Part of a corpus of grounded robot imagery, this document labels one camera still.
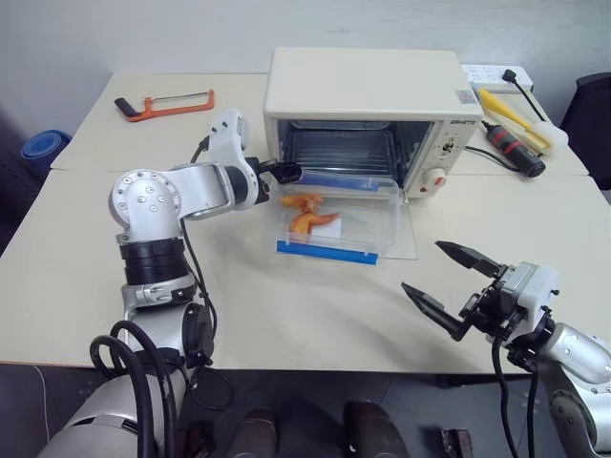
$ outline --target gray floor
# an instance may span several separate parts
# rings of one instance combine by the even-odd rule
[[[47,382],[47,407],[53,436],[78,409],[102,378],[88,369],[42,367]],[[345,402],[369,400],[380,404],[396,423],[414,458],[446,456],[439,448],[439,429],[466,428],[474,456],[507,458],[498,414],[498,386],[444,388],[434,376],[358,372],[228,371],[236,388],[234,404],[224,412],[203,410],[187,402],[181,424],[214,422],[217,450],[222,457],[243,416],[268,406],[280,425],[281,457],[342,456],[342,411]],[[203,401],[218,402],[226,393],[217,378],[201,378]],[[520,456],[525,448],[527,380],[510,382],[511,422]],[[537,396],[537,457],[562,458],[544,389]],[[27,365],[0,364],[0,456],[32,458],[44,447],[43,392],[38,373]]]

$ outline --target toaster oven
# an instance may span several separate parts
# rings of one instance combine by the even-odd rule
[[[482,116],[448,51],[278,48],[263,108],[272,156],[391,178],[406,201],[443,186]]]

